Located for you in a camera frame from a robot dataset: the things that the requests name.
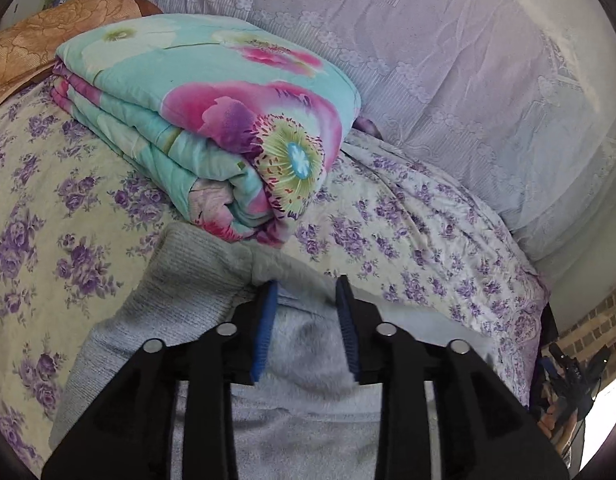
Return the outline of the grey fleece pants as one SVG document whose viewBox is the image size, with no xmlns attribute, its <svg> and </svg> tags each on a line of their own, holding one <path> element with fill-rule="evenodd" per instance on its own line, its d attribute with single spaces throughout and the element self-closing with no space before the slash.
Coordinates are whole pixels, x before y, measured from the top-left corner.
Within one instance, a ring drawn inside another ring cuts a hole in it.
<svg viewBox="0 0 616 480">
<path fill-rule="evenodd" d="M 277 250 L 226 243 L 182 223 L 163 231 L 139 286 L 122 307 L 90 330 L 54 422 L 52 453 L 145 341 L 157 338 L 166 346 L 194 341 L 230 321 L 236 307 L 268 281 L 279 284 L 279 294 L 265 369 L 255 385 L 231 387 L 235 479 L 376 478 L 381 385 L 361 386 L 349 370 L 337 278 Z M 434 309 L 388 307 L 351 289 L 355 299 L 375 304 L 384 321 L 419 341 L 437 346 L 466 341 L 492 370 L 492 344 L 483 336 Z M 184 479 L 186 393 L 181 382 L 168 479 Z"/>
</svg>

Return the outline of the brick pattern curtain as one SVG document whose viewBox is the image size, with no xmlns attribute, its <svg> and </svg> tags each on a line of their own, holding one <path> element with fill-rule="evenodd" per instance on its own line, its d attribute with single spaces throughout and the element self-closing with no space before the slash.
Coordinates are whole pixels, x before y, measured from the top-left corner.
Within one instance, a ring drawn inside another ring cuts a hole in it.
<svg viewBox="0 0 616 480">
<path fill-rule="evenodd" d="M 610 352 L 602 374 L 602 387 L 616 379 L 616 289 L 579 322 L 559 335 L 557 343 L 567 356 L 588 364 L 606 346 Z"/>
</svg>

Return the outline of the purple floral bed sheet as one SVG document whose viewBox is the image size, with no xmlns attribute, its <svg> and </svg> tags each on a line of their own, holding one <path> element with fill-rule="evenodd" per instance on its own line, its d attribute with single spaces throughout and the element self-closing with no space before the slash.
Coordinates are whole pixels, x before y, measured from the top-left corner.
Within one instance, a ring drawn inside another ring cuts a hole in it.
<svg viewBox="0 0 616 480">
<path fill-rule="evenodd" d="M 51 88 L 0 107 L 0 430 L 33 472 L 82 341 L 137 286 L 178 217 Z M 284 249 L 492 338 L 496 372 L 528 399 L 546 290 L 503 220 L 441 170 L 351 131 Z"/>
</svg>

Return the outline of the folded teal pink floral quilt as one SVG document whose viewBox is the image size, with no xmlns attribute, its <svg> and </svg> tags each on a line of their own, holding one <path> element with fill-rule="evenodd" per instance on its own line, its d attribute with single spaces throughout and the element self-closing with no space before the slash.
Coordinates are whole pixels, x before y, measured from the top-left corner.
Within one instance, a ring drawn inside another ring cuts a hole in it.
<svg viewBox="0 0 616 480">
<path fill-rule="evenodd" d="M 104 25 L 55 52 L 53 99 L 228 242 L 293 234 L 359 114 L 318 55 L 224 16 Z"/>
</svg>

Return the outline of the brown orange floral pillow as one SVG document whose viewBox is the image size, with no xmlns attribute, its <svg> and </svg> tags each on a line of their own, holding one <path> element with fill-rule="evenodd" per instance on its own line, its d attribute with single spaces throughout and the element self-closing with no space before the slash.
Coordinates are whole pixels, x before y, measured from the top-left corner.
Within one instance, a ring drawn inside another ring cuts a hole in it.
<svg viewBox="0 0 616 480">
<path fill-rule="evenodd" d="M 63 42 L 103 25 L 160 12 L 148 0 L 67 0 L 0 30 L 0 105 L 48 76 Z"/>
</svg>

